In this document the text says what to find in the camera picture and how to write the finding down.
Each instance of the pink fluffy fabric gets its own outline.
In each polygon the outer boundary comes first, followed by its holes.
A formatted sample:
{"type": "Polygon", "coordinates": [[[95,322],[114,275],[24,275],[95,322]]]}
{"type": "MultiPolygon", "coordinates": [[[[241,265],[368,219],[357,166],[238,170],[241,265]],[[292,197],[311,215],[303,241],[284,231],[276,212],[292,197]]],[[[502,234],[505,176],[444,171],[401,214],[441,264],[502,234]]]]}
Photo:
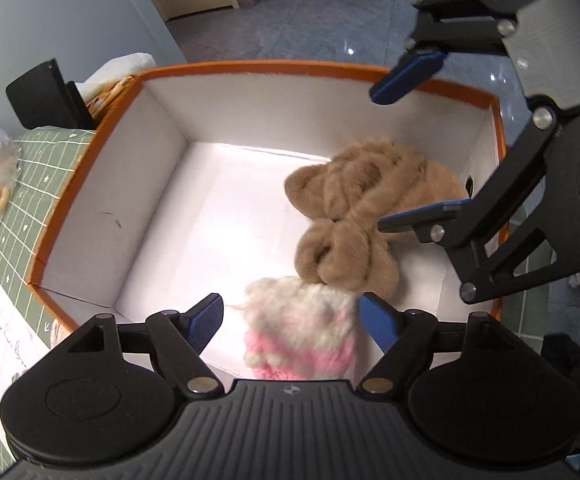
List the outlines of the pink fluffy fabric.
{"type": "Polygon", "coordinates": [[[258,379],[339,379],[355,363],[356,296],[299,278],[247,289],[244,360],[258,379]]]}

